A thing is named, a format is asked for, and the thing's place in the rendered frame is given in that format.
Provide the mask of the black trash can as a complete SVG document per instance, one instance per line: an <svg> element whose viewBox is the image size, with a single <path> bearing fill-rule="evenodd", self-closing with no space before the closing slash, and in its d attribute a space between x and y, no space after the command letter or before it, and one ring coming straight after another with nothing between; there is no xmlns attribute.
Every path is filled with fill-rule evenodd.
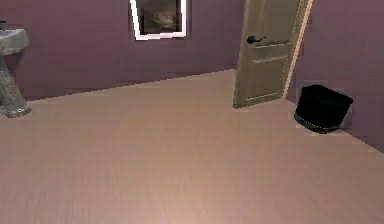
<svg viewBox="0 0 384 224"><path fill-rule="evenodd" d="M341 127L352 104L351 97L323 85L305 86L301 89L294 118L313 132L327 134Z"/></svg>

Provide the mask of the tan room door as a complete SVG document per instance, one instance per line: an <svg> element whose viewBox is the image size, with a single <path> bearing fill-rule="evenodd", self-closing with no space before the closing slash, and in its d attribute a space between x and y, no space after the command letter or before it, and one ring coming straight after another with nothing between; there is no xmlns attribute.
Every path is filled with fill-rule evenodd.
<svg viewBox="0 0 384 224"><path fill-rule="evenodd" d="M233 106L280 98L309 0L246 0ZM248 44L248 36L267 37Z"/></svg>

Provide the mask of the white framed wall picture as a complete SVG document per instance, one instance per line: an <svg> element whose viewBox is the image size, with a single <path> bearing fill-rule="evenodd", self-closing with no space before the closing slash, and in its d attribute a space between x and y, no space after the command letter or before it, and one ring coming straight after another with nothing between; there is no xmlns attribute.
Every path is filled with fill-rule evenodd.
<svg viewBox="0 0 384 224"><path fill-rule="evenodd" d="M187 36L188 0L129 0L136 41Z"/></svg>

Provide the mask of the grey pedestal sink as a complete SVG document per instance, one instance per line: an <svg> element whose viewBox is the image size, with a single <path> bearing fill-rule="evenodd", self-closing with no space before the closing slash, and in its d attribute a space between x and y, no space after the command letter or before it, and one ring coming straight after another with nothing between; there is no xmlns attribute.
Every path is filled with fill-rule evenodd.
<svg viewBox="0 0 384 224"><path fill-rule="evenodd" d="M29 45L29 37L22 28L6 29L6 23L0 20L0 108L8 118L17 118L30 113L32 107L17 87L5 57L24 50Z"/></svg>

